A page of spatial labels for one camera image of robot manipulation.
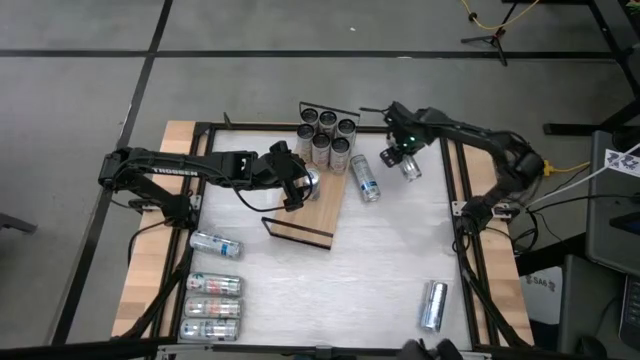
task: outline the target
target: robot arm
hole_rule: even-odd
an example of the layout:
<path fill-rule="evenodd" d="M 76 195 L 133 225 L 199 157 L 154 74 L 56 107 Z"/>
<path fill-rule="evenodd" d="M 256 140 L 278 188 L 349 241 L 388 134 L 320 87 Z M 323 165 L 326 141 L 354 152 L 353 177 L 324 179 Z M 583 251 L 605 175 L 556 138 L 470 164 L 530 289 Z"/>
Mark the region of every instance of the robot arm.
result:
<path fill-rule="evenodd" d="M 105 156 L 98 178 L 100 185 L 112 191 L 131 191 L 158 206 L 172 226 L 183 229 L 192 228 L 195 223 L 189 198 L 169 193 L 144 176 L 149 173 L 202 177 L 235 191 L 283 188 L 287 211 L 302 207 L 304 188 L 296 188 L 294 181 L 308 175 L 304 161 L 291 153 L 285 141 L 278 141 L 260 157 L 253 151 L 189 156 L 142 148 L 123 148 Z"/>
<path fill-rule="evenodd" d="M 510 131 L 491 131 L 450 119 L 434 108 L 410 112 L 393 102 L 384 112 L 387 140 L 390 147 L 380 153 L 388 167 L 401 166 L 405 174 L 414 171 L 412 156 L 437 138 L 459 141 L 487 151 L 495 162 L 498 181 L 484 196 L 474 196 L 462 209 L 465 226 L 483 230 L 491 217 L 491 209 L 512 193 L 529 188 L 542 176 L 544 161 L 518 134 Z"/>

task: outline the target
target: sticker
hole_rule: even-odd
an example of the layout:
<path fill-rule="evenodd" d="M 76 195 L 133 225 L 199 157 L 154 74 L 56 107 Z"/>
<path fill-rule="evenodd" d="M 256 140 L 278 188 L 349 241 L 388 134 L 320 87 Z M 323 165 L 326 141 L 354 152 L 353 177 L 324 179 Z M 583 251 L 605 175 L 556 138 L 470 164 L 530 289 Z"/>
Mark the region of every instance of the sticker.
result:
<path fill-rule="evenodd" d="M 605 166 L 618 160 L 624 153 L 607 149 L 604 154 Z M 620 171 L 635 177 L 640 177 L 640 157 L 625 155 L 617 163 L 611 165 L 609 169 Z"/>

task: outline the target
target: white cable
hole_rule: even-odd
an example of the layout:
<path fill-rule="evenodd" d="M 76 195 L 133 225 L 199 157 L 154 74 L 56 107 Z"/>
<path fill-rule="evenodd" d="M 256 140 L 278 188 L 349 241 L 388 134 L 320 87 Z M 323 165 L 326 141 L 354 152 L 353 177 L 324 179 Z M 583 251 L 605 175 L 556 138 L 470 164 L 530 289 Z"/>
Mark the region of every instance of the white cable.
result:
<path fill-rule="evenodd" d="M 583 182 L 585 182 L 585 181 L 587 181 L 587 180 L 589 180 L 589 179 L 591 179 L 591 178 L 594 178 L 594 177 L 596 177 L 596 176 L 600 175 L 600 173 L 601 173 L 601 172 L 603 172 L 603 171 L 607 170 L 608 168 L 610 168 L 611 166 L 613 166 L 613 165 L 617 164 L 617 163 L 618 163 L 620 160 L 622 160 L 625 156 L 627 156 L 627 155 L 631 154 L 632 152 L 636 151 L 638 148 L 640 148 L 640 143 L 636 144 L 636 146 L 632 147 L 632 148 L 631 148 L 631 150 L 629 150 L 629 151 L 627 151 L 626 153 L 624 153 L 624 154 L 622 154 L 622 155 L 618 156 L 618 158 L 617 158 L 617 159 L 615 159 L 614 161 L 612 161 L 612 162 L 610 162 L 609 164 L 605 165 L 604 167 L 602 167 L 600 170 L 598 170 L 598 171 L 594 172 L 593 174 L 591 174 L 591 175 L 587 176 L 586 178 L 584 178 L 584 179 L 582 179 L 582 180 L 580 180 L 580 181 L 577 181 L 577 182 L 575 182 L 575 183 L 573 183 L 573 184 L 571 184 L 571 185 L 569 185 L 569 186 L 567 186 L 567 187 L 564 187 L 564 188 L 562 188 L 562 189 L 560 189 L 560 190 L 558 190 L 558 191 L 554 191 L 554 192 L 552 192 L 551 194 L 547 194 L 547 195 L 545 195 L 545 196 L 543 196 L 543 197 L 541 197 L 541 198 L 539 198 L 539 199 L 537 199 L 537 200 L 533 201 L 531 204 L 529 204 L 529 205 L 527 206 L 527 209 L 528 209 L 528 208 L 530 208 L 532 205 L 534 205 L 534 204 L 536 204 L 536 203 L 539 203 L 539 202 L 540 202 L 540 201 L 542 201 L 542 200 L 545 200 L 545 199 L 548 199 L 548 198 L 550 198 L 550 197 L 552 197 L 552 196 L 558 195 L 558 194 L 560 194 L 561 192 L 564 192 L 564 191 L 566 191 L 566 190 L 569 190 L 569 189 L 571 189 L 571 188 L 574 188 L 574 187 L 576 187 L 576 186 L 578 186 L 578 185 L 582 184 Z"/>

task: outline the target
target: concrete floor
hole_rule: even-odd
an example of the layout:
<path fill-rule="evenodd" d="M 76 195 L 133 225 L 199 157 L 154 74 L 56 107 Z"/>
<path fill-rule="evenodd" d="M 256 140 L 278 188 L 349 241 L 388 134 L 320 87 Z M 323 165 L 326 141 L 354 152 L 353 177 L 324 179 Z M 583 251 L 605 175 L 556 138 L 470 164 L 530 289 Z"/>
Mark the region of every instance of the concrete floor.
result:
<path fill-rule="evenodd" d="M 474 1 L 483 22 L 508 5 Z M 161 0 L 0 0 L 0 49 L 139 49 Z M 161 49 L 477 50 L 483 35 L 457 1 L 176 0 Z M 580 6 L 540 5 L 508 29 L 511 51 L 605 51 Z M 0 347 L 42 344 L 70 275 L 142 59 L 0 59 L 0 211 L 35 222 L 33 236 L 0 232 Z M 610 62 L 412 59 L 158 59 L 130 144 L 157 149 L 167 120 L 296 121 L 298 101 L 345 109 L 433 106 L 475 125 L 524 135 L 557 167 L 589 158 L 588 138 L 543 135 L 541 125 L 598 123 L 631 99 Z M 371 114 L 365 124 L 381 124 Z M 545 180 L 540 193 L 567 175 Z M 576 189 L 566 196 L 585 193 Z M 560 236 L 583 231 L 585 204 L 549 209 Z M 139 216 L 112 206 L 69 341 L 107 339 Z M 518 234 L 529 227 L 518 219 Z M 555 241 L 541 230 L 540 246 Z"/>

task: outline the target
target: white table surface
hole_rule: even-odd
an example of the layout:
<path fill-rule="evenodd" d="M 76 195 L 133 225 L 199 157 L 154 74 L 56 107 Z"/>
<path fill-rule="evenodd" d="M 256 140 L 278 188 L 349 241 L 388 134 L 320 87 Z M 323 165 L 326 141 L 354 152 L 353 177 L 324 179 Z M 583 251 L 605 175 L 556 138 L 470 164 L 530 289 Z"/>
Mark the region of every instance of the white table surface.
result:
<path fill-rule="evenodd" d="M 214 151 L 264 154 L 278 140 L 295 147 L 293 132 L 218 131 Z M 416 155 L 423 177 L 412 183 L 382 163 L 385 147 L 382 134 L 358 135 L 351 155 L 367 157 L 382 196 L 363 203 L 348 173 L 331 250 L 269 236 L 260 218 L 273 213 L 253 212 L 233 191 L 207 185 L 200 230 L 242 241 L 245 252 L 239 261 L 196 252 L 191 270 L 245 279 L 235 343 L 400 348 L 410 338 L 428 347 L 449 338 L 460 350 L 471 348 L 440 147 Z M 281 190 L 242 194 L 266 208 L 277 205 Z M 418 326 L 430 280 L 449 284 L 439 334 Z"/>

